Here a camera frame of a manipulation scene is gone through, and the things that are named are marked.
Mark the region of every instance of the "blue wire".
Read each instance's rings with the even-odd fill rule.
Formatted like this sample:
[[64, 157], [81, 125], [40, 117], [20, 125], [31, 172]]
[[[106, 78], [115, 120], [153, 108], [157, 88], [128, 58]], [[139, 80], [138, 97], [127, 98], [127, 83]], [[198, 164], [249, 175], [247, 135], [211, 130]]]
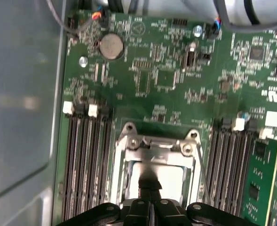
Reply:
[[218, 30], [221, 28], [221, 24], [219, 23], [219, 21], [217, 21], [217, 20], [215, 20], [214, 21], [215, 22], [215, 24], [218, 26]]

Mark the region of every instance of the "gray metal panel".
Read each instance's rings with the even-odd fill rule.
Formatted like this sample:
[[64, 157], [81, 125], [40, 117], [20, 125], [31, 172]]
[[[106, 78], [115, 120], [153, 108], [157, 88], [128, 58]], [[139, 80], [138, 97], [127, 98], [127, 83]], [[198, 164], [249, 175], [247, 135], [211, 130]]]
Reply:
[[46, 1], [0, 0], [0, 225], [50, 225], [61, 44]]
[[[108, 0], [94, 0], [97, 4], [107, 5]], [[190, 8], [183, 1], [189, 2]], [[125, 12], [128, 11], [130, 0], [122, 0]], [[229, 19], [235, 24], [250, 25], [246, 15], [244, 1], [225, 0]], [[176, 18], [194, 18], [199, 20], [215, 19], [217, 11], [213, 0], [139, 0], [138, 14], [142, 14], [143, 5], [148, 6], [150, 16]], [[255, 13], [261, 23], [277, 22], [277, 0], [253, 0]]]

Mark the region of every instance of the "black cable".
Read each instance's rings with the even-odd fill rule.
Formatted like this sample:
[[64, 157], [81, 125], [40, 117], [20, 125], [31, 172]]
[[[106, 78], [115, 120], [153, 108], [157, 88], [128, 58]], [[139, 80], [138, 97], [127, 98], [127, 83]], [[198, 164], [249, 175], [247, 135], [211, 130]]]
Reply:
[[131, 0], [129, 9], [128, 9], [128, 14], [136, 14], [138, 8], [138, 0]]
[[227, 30], [238, 33], [256, 33], [266, 30], [277, 30], [277, 22], [258, 25], [234, 25], [229, 21], [225, 0], [214, 0], [219, 17]]
[[108, 0], [108, 6], [111, 12], [117, 13], [118, 8], [115, 5], [115, 0]]
[[247, 14], [247, 17], [249, 18], [249, 21], [252, 25], [260, 24], [259, 19], [256, 16], [256, 13], [254, 11], [252, 0], [244, 0], [244, 7]]
[[58, 24], [67, 32], [72, 33], [72, 34], [78, 34], [84, 30], [86, 30], [93, 22], [92, 18], [89, 18], [81, 27], [77, 28], [77, 29], [72, 29], [69, 26], [67, 26], [58, 16], [55, 7], [53, 5], [52, 0], [46, 0], [47, 5], [49, 10], [51, 11], [53, 17], [55, 18], [55, 20], [58, 22]]
[[124, 13], [124, 8], [121, 0], [115, 0], [115, 5], [119, 13]]
[[142, 5], [143, 16], [146, 16], [148, 14], [148, 8], [149, 8], [149, 0], [143, 0], [143, 5]]

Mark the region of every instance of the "screw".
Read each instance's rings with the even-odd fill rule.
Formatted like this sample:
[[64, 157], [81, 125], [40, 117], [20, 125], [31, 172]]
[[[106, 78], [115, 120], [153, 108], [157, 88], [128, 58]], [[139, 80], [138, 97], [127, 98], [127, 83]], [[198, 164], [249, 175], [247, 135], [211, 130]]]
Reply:
[[79, 59], [79, 65], [81, 67], [86, 67], [88, 64], [88, 58], [86, 56], [81, 56], [80, 59]]
[[200, 205], [195, 204], [195, 205], [193, 205], [193, 208], [194, 208], [195, 210], [200, 210], [200, 209], [201, 209], [201, 206], [200, 206]]
[[131, 139], [129, 142], [130, 148], [136, 149], [139, 146], [139, 141], [137, 139]]
[[185, 145], [185, 146], [183, 146], [183, 151], [185, 152], [185, 153], [191, 153], [191, 146], [190, 145]]
[[203, 28], [200, 25], [197, 25], [193, 28], [193, 35], [196, 38], [199, 38], [203, 33]]
[[161, 200], [160, 202], [161, 204], [168, 204], [168, 200], [165, 200], [165, 199]]

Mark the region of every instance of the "gray cable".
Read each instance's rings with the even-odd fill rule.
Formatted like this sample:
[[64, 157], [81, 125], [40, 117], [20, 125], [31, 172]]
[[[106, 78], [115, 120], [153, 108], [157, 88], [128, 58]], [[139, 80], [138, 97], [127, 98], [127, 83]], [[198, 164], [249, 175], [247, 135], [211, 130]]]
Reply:
[[47, 5], [49, 10], [51, 11], [53, 17], [55, 18], [55, 20], [57, 21], [57, 23], [67, 32], [72, 33], [72, 34], [78, 34], [84, 30], [86, 30], [93, 22], [92, 18], [89, 18], [81, 27], [77, 28], [77, 29], [72, 29], [70, 27], [68, 27], [58, 16], [54, 4], [52, 2], [52, 0], [46, 0]]
[[136, 14], [138, 8], [138, 0], [131, 0], [129, 9], [128, 9], [128, 14]]
[[234, 25], [229, 21], [225, 0], [214, 0], [215, 7], [219, 13], [222, 24], [227, 30], [240, 33], [256, 33], [266, 30], [277, 30], [277, 22], [258, 25]]
[[201, 166], [201, 174], [202, 174], [202, 178], [203, 178], [205, 196], [206, 196], [206, 199], [207, 199], [207, 204], [211, 205], [212, 200], [211, 200], [210, 195], [209, 195], [209, 188], [208, 188], [207, 179], [206, 179], [206, 171], [205, 171], [205, 167], [204, 167], [204, 164], [203, 164], [203, 159], [202, 159], [200, 148], [201, 148], [201, 145], [198, 144], [197, 145], [197, 152], [198, 152], [198, 158], [199, 158], [199, 162], [200, 162], [200, 166]]

